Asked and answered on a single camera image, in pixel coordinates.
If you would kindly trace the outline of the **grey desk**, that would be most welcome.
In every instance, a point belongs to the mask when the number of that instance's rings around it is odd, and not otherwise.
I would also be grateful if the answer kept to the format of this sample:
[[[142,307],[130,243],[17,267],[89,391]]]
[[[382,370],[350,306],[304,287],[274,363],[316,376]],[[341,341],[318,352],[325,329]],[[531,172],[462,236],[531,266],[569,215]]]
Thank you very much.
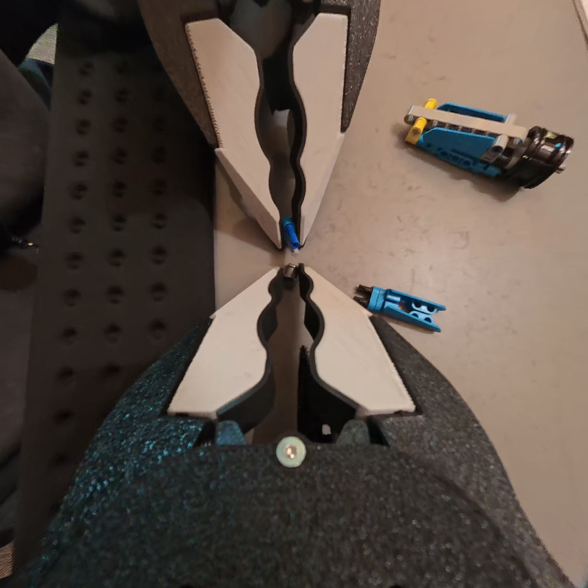
[[[405,141],[435,98],[571,136],[535,189],[445,164]],[[587,46],[574,1],[382,1],[352,122],[307,244],[279,252],[217,165],[217,306],[304,262],[444,304],[440,334],[391,321],[463,396],[528,518],[587,581]]]

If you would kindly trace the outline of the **blue panel brick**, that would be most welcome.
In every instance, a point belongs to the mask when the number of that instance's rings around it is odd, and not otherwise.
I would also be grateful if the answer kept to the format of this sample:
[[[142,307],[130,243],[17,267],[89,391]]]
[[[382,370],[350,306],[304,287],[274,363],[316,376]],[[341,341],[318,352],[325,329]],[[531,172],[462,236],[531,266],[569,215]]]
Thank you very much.
[[[353,299],[372,313],[378,313],[405,324],[440,333],[433,317],[446,307],[399,290],[358,285]]]

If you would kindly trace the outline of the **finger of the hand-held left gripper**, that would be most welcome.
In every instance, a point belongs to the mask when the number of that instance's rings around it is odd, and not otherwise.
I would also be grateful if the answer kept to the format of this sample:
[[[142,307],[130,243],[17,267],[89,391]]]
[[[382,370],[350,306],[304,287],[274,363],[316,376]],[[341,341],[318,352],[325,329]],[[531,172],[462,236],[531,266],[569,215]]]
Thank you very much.
[[[270,164],[256,129],[261,90],[254,49],[219,18],[185,25],[187,40],[217,136],[217,159],[242,208],[282,248],[280,215],[269,189]]]
[[[310,234],[345,136],[341,125],[347,37],[347,15],[320,12],[292,50],[292,79],[303,114],[303,187],[296,214],[301,242]]]

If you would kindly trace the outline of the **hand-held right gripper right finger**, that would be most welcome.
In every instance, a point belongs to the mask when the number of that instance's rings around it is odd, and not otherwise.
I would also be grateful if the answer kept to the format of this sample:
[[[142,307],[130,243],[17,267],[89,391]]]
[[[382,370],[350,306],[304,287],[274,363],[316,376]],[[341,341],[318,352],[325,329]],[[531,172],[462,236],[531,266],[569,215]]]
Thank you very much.
[[[298,267],[311,374],[357,416],[414,413],[415,403],[370,313],[308,266]]]

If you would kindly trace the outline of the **person's dark clothing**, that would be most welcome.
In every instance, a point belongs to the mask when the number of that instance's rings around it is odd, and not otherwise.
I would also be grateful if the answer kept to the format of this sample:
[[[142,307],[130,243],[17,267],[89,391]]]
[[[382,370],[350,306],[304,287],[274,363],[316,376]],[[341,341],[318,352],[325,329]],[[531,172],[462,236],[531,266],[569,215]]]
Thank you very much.
[[[35,231],[45,174],[48,107],[1,53],[1,504],[16,491],[24,420],[35,248],[9,246]]]

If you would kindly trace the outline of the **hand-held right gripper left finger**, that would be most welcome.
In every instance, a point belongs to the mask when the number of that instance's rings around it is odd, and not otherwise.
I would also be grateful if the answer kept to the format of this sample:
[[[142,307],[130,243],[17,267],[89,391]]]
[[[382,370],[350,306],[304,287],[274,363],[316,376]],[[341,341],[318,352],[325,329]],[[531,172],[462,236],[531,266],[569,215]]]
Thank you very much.
[[[264,418],[269,413],[275,394],[268,348],[281,298],[282,269],[274,267],[210,317],[168,414]]]

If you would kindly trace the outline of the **wheel and beam assembly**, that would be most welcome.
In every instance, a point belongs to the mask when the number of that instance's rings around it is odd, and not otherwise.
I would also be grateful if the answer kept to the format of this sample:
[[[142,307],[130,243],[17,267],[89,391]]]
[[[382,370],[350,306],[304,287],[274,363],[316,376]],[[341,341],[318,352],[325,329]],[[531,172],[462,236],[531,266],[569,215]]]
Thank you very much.
[[[575,140],[515,114],[429,99],[405,114],[406,142],[460,169],[533,189],[562,173]]]

